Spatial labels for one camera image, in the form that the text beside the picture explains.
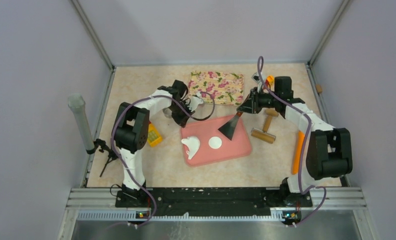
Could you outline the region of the wooden rolling pin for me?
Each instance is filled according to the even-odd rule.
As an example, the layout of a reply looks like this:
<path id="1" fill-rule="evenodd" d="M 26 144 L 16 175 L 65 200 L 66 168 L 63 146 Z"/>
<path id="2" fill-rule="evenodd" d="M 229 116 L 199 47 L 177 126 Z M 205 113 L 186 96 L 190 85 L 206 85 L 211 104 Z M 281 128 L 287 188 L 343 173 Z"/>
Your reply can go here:
<path id="1" fill-rule="evenodd" d="M 279 116 L 279 113 L 274 109 L 270 108 L 265 110 L 265 114 L 266 114 L 266 118 L 262 128 L 261 129 L 253 128 L 251 130 L 250 135 L 266 143 L 273 144 L 276 140 L 276 136 L 269 133 L 268 130 L 271 126 L 273 118 L 277 118 Z"/>

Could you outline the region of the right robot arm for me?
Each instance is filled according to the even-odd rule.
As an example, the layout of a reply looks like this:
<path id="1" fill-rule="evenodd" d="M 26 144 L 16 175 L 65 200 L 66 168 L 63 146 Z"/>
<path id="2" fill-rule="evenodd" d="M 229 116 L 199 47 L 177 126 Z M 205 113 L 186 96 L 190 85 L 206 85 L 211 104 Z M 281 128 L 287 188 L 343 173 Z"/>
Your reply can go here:
<path id="1" fill-rule="evenodd" d="M 269 90 L 269 82 L 258 75 L 252 78 L 258 85 L 237 108 L 239 113 L 258 114 L 262 109 L 274 110 L 304 134 L 298 152 L 297 173 L 285 178 L 279 187 L 278 198 L 283 205 L 293 206 L 323 179 L 351 173 L 351 134 L 346 128 L 325 122 L 301 98 L 295 97 L 289 76 L 275 77 L 274 90 Z"/>

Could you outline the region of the round white dumpling wrapper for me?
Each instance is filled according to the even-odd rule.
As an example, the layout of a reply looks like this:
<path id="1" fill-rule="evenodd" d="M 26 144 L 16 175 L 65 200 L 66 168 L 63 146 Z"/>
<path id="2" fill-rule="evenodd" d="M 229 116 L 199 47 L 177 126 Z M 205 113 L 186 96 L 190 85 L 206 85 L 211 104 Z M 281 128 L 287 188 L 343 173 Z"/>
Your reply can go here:
<path id="1" fill-rule="evenodd" d="M 223 141 L 220 137 L 218 136 L 212 136 L 209 140 L 208 140 L 208 145 L 210 148 L 212 149 L 219 149 L 223 144 Z"/>

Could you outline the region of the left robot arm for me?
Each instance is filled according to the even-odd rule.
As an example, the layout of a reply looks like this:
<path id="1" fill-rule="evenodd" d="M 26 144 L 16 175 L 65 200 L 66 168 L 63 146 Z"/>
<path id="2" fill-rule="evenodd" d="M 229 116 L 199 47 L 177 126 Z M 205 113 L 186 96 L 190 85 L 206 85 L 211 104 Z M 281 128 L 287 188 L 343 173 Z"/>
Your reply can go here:
<path id="1" fill-rule="evenodd" d="M 175 80 L 171 86 L 160 86 L 151 95 L 135 101 L 120 104 L 111 140 L 122 160 L 124 180 L 121 192 L 135 207 L 146 202 L 145 177 L 142 169 L 142 149 L 148 141 L 150 117 L 156 113 L 169 110 L 174 122 L 184 128 L 196 107 L 190 106 L 185 97 L 189 93 L 187 85 Z"/>

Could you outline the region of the pink plastic tray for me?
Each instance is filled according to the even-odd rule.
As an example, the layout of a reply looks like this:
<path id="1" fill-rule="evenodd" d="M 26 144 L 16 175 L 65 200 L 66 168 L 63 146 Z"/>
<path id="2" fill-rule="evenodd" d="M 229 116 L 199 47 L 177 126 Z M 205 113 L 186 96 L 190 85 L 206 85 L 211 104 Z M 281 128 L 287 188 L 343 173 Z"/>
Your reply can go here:
<path id="1" fill-rule="evenodd" d="M 227 115 L 205 121 L 188 123 L 186 127 L 180 129 L 181 139 L 199 140 L 200 146 L 192 157 L 189 157 L 189 148 L 182 145 L 184 161 L 190 167 L 198 167 L 217 162 L 246 157 L 251 154 L 253 148 L 244 126 L 243 120 L 239 119 L 234 131 L 232 140 L 224 136 L 218 128 L 228 122 L 233 116 Z M 210 139 L 218 137 L 221 146 L 217 149 L 210 146 Z"/>

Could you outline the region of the white dough ball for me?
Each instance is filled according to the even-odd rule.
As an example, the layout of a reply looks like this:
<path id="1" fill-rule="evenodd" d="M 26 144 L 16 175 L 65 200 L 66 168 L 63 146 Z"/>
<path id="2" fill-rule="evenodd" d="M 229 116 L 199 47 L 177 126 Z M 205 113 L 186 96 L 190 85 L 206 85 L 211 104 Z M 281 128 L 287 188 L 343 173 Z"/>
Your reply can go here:
<path id="1" fill-rule="evenodd" d="M 191 160 L 196 155 L 201 146 L 201 142 L 196 136 L 182 138 L 181 143 L 187 147 L 185 152 L 188 160 Z"/>

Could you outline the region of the metal scraper wooden handle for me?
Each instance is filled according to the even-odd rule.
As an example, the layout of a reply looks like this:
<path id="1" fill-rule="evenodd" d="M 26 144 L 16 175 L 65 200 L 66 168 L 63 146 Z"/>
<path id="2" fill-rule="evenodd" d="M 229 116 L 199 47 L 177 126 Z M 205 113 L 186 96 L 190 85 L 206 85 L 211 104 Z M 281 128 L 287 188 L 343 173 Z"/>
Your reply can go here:
<path id="1" fill-rule="evenodd" d="M 235 130 L 243 112 L 238 111 L 230 120 L 218 128 L 218 131 L 230 141 L 233 139 Z"/>

